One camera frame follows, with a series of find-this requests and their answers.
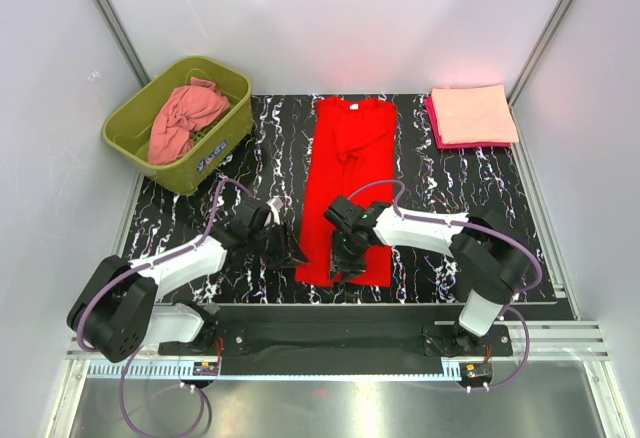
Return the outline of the red t shirt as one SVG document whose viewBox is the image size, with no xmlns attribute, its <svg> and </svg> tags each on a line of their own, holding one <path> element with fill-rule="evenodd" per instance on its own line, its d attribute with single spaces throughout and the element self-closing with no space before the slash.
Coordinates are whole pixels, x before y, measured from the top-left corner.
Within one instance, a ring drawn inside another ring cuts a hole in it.
<svg viewBox="0 0 640 438">
<path fill-rule="evenodd" d="M 317 103 L 316 115 L 300 234 L 309 263 L 297 269 L 295 279 L 328 287 L 335 227 L 324 213 L 338 196 L 395 177 L 397 109 L 376 98 L 351 103 L 329 97 Z"/>
</svg>

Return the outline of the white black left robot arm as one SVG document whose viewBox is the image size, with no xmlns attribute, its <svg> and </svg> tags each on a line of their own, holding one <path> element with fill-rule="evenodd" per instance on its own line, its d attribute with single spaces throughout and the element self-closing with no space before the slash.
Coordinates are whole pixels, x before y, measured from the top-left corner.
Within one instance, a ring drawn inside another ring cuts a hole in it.
<svg viewBox="0 0 640 438">
<path fill-rule="evenodd" d="M 249 198 L 234 214 L 211 223 L 181 246 L 145 259 L 104 258 L 67 316 L 79 347 L 112 363 L 150 345 L 208 353 L 220 342 L 214 306 L 165 303 L 164 297 L 247 257 L 258 257 L 274 270 L 307 264 L 281 208 L 278 198 Z"/>
</svg>

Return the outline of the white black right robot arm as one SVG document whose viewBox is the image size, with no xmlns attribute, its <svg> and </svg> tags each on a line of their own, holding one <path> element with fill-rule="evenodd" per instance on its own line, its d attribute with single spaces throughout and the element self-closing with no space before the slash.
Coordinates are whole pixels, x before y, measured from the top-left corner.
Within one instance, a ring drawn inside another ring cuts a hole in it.
<svg viewBox="0 0 640 438">
<path fill-rule="evenodd" d="M 451 327 L 438 331 L 432 326 L 423 332 L 429 352 L 440 357 L 486 354 L 487 335 L 507 305 L 526 289 L 526 273 L 534 271 L 535 284 L 543 277 L 538 259 L 506 234 L 500 217 L 492 212 L 434 214 L 384 202 L 363 208 L 340 196 L 324 218 L 334 226 L 329 261 L 333 282 L 389 271 L 386 251 L 392 247 L 435 252 L 458 265 L 462 311 Z"/>
</svg>

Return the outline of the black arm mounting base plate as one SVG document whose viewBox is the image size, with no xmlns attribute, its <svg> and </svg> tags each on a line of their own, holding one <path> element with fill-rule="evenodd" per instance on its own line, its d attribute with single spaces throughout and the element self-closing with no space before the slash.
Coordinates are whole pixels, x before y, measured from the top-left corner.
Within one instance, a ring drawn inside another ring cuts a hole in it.
<svg viewBox="0 0 640 438">
<path fill-rule="evenodd" d="M 425 354 L 421 331 L 436 321 L 454 322 L 459 305 L 377 304 L 377 305 L 231 305 L 225 304 L 215 314 L 206 332 L 209 343 L 189 347 L 190 351 L 209 351 L 210 357 L 238 360 L 261 369 L 274 363 L 291 366 L 332 369 L 357 368 L 375 371 L 416 371 L 428 361 L 445 358 Z M 231 323 L 321 323 L 302 325 L 304 331 L 320 331 L 320 346 L 271 345 L 250 351 L 248 356 L 224 356 L 223 341 L 217 328 Z M 355 325 L 355 339 L 347 338 L 347 346 L 325 338 L 344 337 L 344 328 Z"/>
</svg>

